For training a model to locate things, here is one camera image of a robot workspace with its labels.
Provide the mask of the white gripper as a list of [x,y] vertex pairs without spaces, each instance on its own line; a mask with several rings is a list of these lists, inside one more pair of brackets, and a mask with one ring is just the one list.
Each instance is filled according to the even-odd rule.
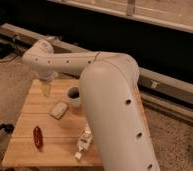
[[58,77],[58,73],[55,71],[49,73],[48,75],[39,76],[39,80],[42,83],[42,93],[44,96],[50,97],[52,85],[49,83],[51,83],[57,77]]

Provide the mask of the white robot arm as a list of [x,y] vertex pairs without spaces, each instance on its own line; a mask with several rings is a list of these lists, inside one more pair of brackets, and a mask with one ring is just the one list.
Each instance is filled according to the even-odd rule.
[[41,39],[24,53],[23,61],[43,81],[56,72],[79,77],[82,107],[105,171],[160,171],[136,100],[139,67],[131,56],[115,52],[56,54],[52,45]]

